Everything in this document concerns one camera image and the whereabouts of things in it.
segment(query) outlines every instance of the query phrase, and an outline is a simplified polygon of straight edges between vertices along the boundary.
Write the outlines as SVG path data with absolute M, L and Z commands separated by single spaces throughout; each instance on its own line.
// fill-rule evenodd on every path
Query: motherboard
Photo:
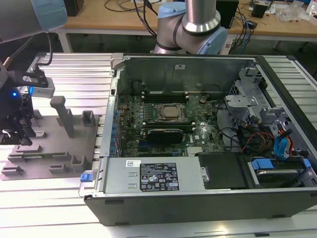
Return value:
M 194 156 L 225 150 L 214 122 L 217 101 L 200 94 L 189 94 L 181 103 L 156 101 L 118 96 L 120 157 Z

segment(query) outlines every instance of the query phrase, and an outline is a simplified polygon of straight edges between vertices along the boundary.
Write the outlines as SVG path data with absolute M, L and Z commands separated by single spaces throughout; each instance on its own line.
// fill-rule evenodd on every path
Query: gray fixture plate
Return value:
M 14 157 L 16 154 L 15 151 L 21 149 L 22 146 L 15 146 L 8 157 L 5 167 L 2 169 L 2 174 L 0 175 L 1 180 L 79 177 L 84 170 L 88 170 L 92 167 L 99 116 L 95 116 L 95 126 L 87 127 L 84 127 L 81 116 L 73 116 L 75 129 L 74 138 L 67 136 L 64 127 L 59 126 L 56 120 L 57 118 L 59 117 L 47 116 L 43 117 L 43 119 L 36 120 L 39 127 L 33 127 L 34 131 L 45 131 L 46 137 L 32 138 L 32 147 L 40 145 L 41 149 L 37 152 L 25 152 L 23 155 L 34 155 L 38 157 L 33 159 L 16 158 Z M 54 158 L 49 155 L 44 158 L 39 158 L 39 156 L 43 154 L 56 153 L 68 153 L 69 155 L 55 156 Z M 85 155 L 87 161 L 80 167 L 83 155 Z M 72 164 L 73 161 L 71 161 L 73 156 L 75 156 L 77 160 L 75 165 Z M 23 169 L 23 172 L 19 174 L 13 171 L 13 175 L 5 176 L 3 173 L 13 166 L 19 166 Z

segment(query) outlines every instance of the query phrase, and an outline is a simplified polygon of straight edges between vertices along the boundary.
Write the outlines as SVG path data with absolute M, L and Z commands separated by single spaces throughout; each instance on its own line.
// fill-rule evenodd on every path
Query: power supply label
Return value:
M 140 190 L 142 192 L 179 190 L 176 163 L 141 164 Z

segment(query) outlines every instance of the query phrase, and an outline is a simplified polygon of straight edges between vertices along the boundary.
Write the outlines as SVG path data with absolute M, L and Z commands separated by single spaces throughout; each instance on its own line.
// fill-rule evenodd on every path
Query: green circuit board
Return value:
M 160 157 L 188 156 L 188 147 L 199 147 L 203 152 L 224 151 L 225 146 L 216 130 L 213 116 L 216 107 L 213 101 L 205 104 L 199 102 L 200 95 L 189 95 L 189 100 L 183 104 L 144 103 L 140 97 L 120 96 L 120 143 L 121 157 Z M 184 133 L 182 142 L 172 145 L 153 145 L 146 141 L 144 122 L 159 121 L 160 105 L 170 105 L 182 109 L 183 119 L 179 121 L 194 122 L 194 130 Z

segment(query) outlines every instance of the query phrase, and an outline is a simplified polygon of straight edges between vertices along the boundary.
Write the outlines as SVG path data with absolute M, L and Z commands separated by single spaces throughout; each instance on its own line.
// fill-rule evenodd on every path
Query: blue led light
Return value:
M 29 95 L 31 96 L 33 94 L 34 88 L 30 87 Z

